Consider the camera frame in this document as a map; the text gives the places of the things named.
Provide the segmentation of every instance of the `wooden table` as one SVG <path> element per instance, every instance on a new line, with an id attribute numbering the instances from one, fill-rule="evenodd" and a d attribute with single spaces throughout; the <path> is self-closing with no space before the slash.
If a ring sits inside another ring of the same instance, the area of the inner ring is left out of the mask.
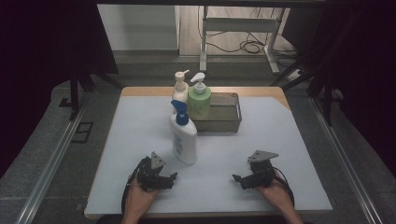
<path id="1" fill-rule="evenodd" d="M 147 217 L 224 217 L 273 215 L 277 211 L 256 190 L 242 190 L 232 175 L 250 175 L 248 156 L 275 152 L 271 163 L 287 177 L 301 213 L 332 210 L 318 179 L 283 91 L 278 87 L 210 87 L 237 92 L 242 121 L 238 133 L 199 133 L 198 161 L 186 165 L 172 153 L 169 117 L 171 87 L 128 87 L 106 140 L 85 216 L 119 214 L 128 175 L 152 151 L 167 164 L 161 175 L 178 172 L 172 189 L 163 190 Z"/>

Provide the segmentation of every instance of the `robotic hand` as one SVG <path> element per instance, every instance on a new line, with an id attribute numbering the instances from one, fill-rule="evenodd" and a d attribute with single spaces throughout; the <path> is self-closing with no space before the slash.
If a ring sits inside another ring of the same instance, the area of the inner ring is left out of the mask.
<path id="1" fill-rule="evenodd" d="M 125 211 L 125 200 L 128 195 L 129 186 L 135 178 L 137 178 L 140 187 L 144 191 L 151 191 L 153 189 L 171 189 L 173 187 L 177 173 L 174 173 L 169 177 L 160 176 L 160 171 L 163 169 L 165 164 L 166 161 L 161 159 L 161 157 L 155 152 L 151 153 L 151 158 L 146 157 L 137 164 L 134 172 L 129 176 L 125 190 L 122 194 L 121 212 L 123 214 Z"/>
<path id="2" fill-rule="evenodd" d="M 254 189 L 258 186 L 270 187 L 273 180 L 281 183 L 286 192 L 289 194 L 291 202 L 294 205 L 294 196 L 288 181 L 283 180 L 276 175 L 275 170 L 270 162 L 270 159 L 278 157 L 279 155 L 272 152 L 265 152 L 257 150 L 251 155 L 247 161 L 250 163 L 250 170 L 253 175 L 241 177 L 240 175 L 233 175 L 233 179 L 241 184 L 242 189 Z"/>

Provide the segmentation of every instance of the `gray floor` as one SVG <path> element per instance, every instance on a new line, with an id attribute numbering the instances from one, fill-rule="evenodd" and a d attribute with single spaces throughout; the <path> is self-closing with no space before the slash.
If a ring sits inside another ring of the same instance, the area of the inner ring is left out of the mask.
<path id="1" fill-rule="evenodd" d="M 146 55 L 134 57 L 117 54 L 120 74 L 116 80 L 128 86 L 172 86 L 178 70 L 198 71 L 197 57 Z M 50 183 L 33 223 L 95 223 L 83 214 L 106 135 L 120 97 L 120 90 L 92 76 L 96 90 L 89 93 L 89 102 L 81 122 L 93 122 L 92 133 L 85 144 L 71 143 Z M 209 57 L 208 86 L 268 86 L 274 76 L 263 58 Z M 303 215 L 315 223 L 369 223 L 360 201 L 350 186 L 330 140 L 319 122 L 313 104 L 306 96 L 303 83 L 286 92 L 291 111 L 300 129 L 319 178 L 333 205 L 323 215 Z M 27 202 L 32 187 L 40 176 L 51 153 L 69 125 L 69 108 L 58 107 L 69 97 L 68 85 L 54 89 L 43 119 L 23 148 L 21 155 L 0 180 L 0 223 L 13 223 Z M 357 176 L 372 199 L 383 223 L 396 223 L 396 181 L 369 144 L 349 123 L 337 104 L 332 105 L 332 128 L 356 170 Z M 75 134 L 74 139 L 83 138 Z M 199 223 L 200 219 L 146 220 L 152 223 Z M 243 219 L 209 219 L 208 223 L 263 223 L 265 217 Z"/>

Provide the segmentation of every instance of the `human hand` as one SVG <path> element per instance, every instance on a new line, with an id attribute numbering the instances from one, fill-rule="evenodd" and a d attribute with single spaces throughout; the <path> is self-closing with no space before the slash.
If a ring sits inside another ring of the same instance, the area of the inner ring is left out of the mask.
<path id="1" fill-rule="evenodd" d="M 160 191 L 155 189 L 145 192 L 139 185 L 137 179 L 129 186 L 125 202 L 125 213 L 121 224 L 135 224 L 149 210 L 155 197 Z"/>
<path id="2" fill-rule="evenodd" d="M 294 209 L 289 194 L 285 187 L 277 180 L 273 180 L 271 185 L 267 188 L 259 186 L 256 188 L 262 196 L 276 208 L 289 224 L 303 224 L 300 216 Z"/>

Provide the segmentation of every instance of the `white pump bottle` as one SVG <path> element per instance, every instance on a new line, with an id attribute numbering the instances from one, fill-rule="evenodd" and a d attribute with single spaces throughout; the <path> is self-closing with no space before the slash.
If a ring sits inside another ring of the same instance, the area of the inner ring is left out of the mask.
<path id="1" fill-rule="evenodd" d="M 184 163 L 193 165 L 197 162 L 197 129 L 187 114 L 187 105 L 177 100 L 171 103 L 177 111 L 170 118 L 174 155 Z"/>
<path id="2" fill-rule="evenodd" d="M 172 93 L 173 100 L 178 100 L 185 104 L 188 102 L 189 99 L 189 84 L 184 81 L 185 75 L 188 72 L 190 72 L 190 70 L 175 73 L 176 85 Z"/>
<path id="3" fill-rule="evenodd" d="M 197 82 L 189 89 L 189 114 L 192 120 L 205 120 L 209 117 L 212 91 L 204 84 L 204 73 L 197 73 L 191 82 Z"/>

